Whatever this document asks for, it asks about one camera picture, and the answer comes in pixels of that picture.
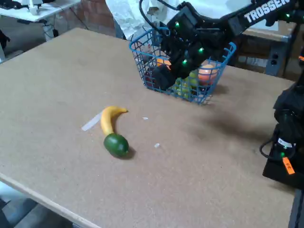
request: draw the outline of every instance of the white desk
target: white desk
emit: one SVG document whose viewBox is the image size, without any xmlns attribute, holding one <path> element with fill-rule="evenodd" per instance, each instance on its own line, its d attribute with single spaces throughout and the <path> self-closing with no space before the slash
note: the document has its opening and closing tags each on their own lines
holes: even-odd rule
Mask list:
<svg viewBox="0 0 304 228">
<path fill-rule="evenodd" d="M 52 3 L 42 4 L 42 6 L 39 8 L 38 15 L 35 16 L 32 15 L 27 8 L 9 10 L 0 8 L 0 15 L 37 22 L 41 19 L 47 19 L 67 8 L 77 5 L 80 3 L 80 1 L 81 0 L 56 0 Z"/>
<path fill-rule="evenodd" d="M 49 20 L 50 17 L 55 16 L 59 12 L 71 8 L 74 5 L 80 3 L 81 0 L 56 0 L 52 3 L 42 4 L 39 8 L 38 15 L 32 15 L 27 8 L 22 9 L 2 9 L 0 8 L 0 15 L 17 18 L 22 20 L 28 20 L 31 22 L 38 22 L 42 19 Z M 45 32 L 46 41 L 53 37 L 53 20 L 50 20 L 47 26 L 43 26 Z M 0 45 L 0 63 L 5 60 L 5 56 Z"/>
</svg>

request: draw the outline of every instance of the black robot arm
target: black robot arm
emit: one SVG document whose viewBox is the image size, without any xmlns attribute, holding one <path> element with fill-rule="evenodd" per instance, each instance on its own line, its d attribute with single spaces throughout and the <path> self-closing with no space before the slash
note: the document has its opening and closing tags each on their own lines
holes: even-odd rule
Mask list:
<svg viewBox="0 0 304 228">
<path fill-rule="evenodd" d="M 186 78 L 210 56 L 220 60 L 223 47 L 250 26 L 264 19 L 271 25 L 280 15 L 291 21 L 297 8 L 297 0 L 258 0 L 220 19 L 211 19 L 200 15 L 189 2 L 183 2 L 176 8 L 179 12 L 167 23 L 169 35 L 156 28 L 163 36 L 161 50 L 169 57 L 171 66 L 170 69 L 156 68 L 152 76 L 159 87 L 166 90 L 178 77 Z"/>
</svg>

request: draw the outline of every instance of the white paper scrap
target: white paper scrap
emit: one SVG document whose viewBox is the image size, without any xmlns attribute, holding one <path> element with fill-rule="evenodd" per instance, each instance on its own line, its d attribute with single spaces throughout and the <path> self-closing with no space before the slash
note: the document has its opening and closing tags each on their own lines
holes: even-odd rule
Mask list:
<svg viewBox="0 0 304 228">
<path fill-rule="evenodd" d="M 87 122 L 81 129 L 83 131 L 87 131 L 87 130 L 91 129 L 96 123 L 98 123 L 98 121 L 100 121 L 101 113 L 94 116 L 94 118 L 92 120 L 90 120 L 89 122 Z"/>
</svg>

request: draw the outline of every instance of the table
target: table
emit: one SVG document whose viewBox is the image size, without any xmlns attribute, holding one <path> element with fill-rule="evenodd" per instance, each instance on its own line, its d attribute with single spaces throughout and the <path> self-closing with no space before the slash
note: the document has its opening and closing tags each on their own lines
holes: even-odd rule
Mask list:
<svg viewBox="0 0 304 228">
<path fill-rule="evenodd" d="M 43 26 L 43 30 L 45 32 L 46 41 L 52 39 L 53 34 L 53 21 L 55 18 L 50 19 L 50 17 L 58 14 L 59 12 L 71 8 L 74 5 L 77 5 L 81 2 L 81 0 L 56 0 L 52 3 L 45 3 L 39 8 L 38 15 L 32 15 L 27 8 L 22 9 L 2 9 L 0 8 L 0 15 L 17 18 L 21 20 L 31 21 L 31 22 L 39 22 L 42 19 L 46 20 L 46 26 Z M 0 63 L 5 59 L 4 52 L 2 47 L 0 46 Z"/>
<path fill-rule="evenodd" d="M 72 222 L 287 227 L 294 191 L 262 176 L 258 148 L 290 81 L 228 66 L 198 106 L 144 88 L 127 41 L 78 28 L 0 74 L 9 75 L 0 83 L 0 181 Z M 81 130 L 109 105 L 129 110 L 116 130 L 135 152 L 130 160 L 105 150 L 98 124 Z"/>
<path fill-rule="evenodd" d="M 271 50 L 265 74 L 277 76 L 281 66 L 284 66 L 283 75 L 288 64 L 292 44 L 299 31 L 299 25 L 279 21 L 279 30 L 270 31 L 266 29 L 249 28 L 243 34 L 255 38 L 270 40 Z"/>
</svg>

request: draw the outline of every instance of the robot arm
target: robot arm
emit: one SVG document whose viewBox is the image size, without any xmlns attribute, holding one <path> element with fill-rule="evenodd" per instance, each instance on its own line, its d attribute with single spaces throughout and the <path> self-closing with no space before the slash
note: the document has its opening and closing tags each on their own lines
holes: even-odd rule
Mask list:
<svg viewBox="0 0 304 228">
<path fill-rule="evenodd" d="M 156 68 L 152 76 L 160 88 L 166 90 L 178 77 L 186 78 L 210 56 L 220 59 L 223 47 L 250 26 L 264 19 L 270 26 L 281 15 L 288 21 L 298 18 L 297 7 L 297 0 L 257 0 L 220 19 L 211 19 L 200 15 L 190 3 L 183 2 L 167 24 L 169 35 L 153 26 L 162 34 L 161 50 L 169 56 L 171 66 L 170 70 L 164 66 Z"/>
<path fill-rule="evenodd" d="M 220 19 L 200 15 L 188 2 L 174 9 L 179 12 L 168 22 L 168 34 L 150 24 L 162 34 L 161 50 L 171 62 L 170 69 L 161 65 L 152 71 L 152 77 L 162 90 L 172 86 L 177 78 L 188 77 L 210 56 L 220 60 L 223 47 L 232 38 L 261 20 L 266 19 L 268 26 L 279 19 L 304 22 L 303 0 L 252 0 L 252 4 Z M 304 66 L 304 51 L 299 59 Z M 261 154 L 267 158 L 263 175 L 304 190 L 304 152 L 301 152 L 304 146 L 304 73 L 283 91 L 274 109 L 278 124 L 272 137 L 260 147 Z M 272 144 L 269 155 L 263 152 L 268 143 Z"/>
</svg>

